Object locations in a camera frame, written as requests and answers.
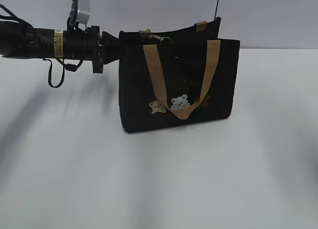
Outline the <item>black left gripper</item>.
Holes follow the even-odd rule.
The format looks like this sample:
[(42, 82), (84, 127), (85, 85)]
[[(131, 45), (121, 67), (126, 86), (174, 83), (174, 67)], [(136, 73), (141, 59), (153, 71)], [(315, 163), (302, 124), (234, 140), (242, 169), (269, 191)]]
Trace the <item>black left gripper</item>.
[(102, 74), (103, 66), (120, 59), (120, 41), (118, 38), (102, 32), (99, 26), (90, 28), (93, 35), (92, 70), (94, 74)]

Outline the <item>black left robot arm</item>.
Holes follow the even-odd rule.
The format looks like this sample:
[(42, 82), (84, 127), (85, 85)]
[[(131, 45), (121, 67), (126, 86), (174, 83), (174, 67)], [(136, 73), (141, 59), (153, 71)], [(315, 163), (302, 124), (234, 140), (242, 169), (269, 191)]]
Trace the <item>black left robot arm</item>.
[(93, 72), (101, 74), (103, 65), (120, 59), (124, 48), (119, 39), (98, 26), (86, 31), (29, 28), (21, 23), (0, 23), (0, 54), (12, 59), (56, 59), (91, 61)]

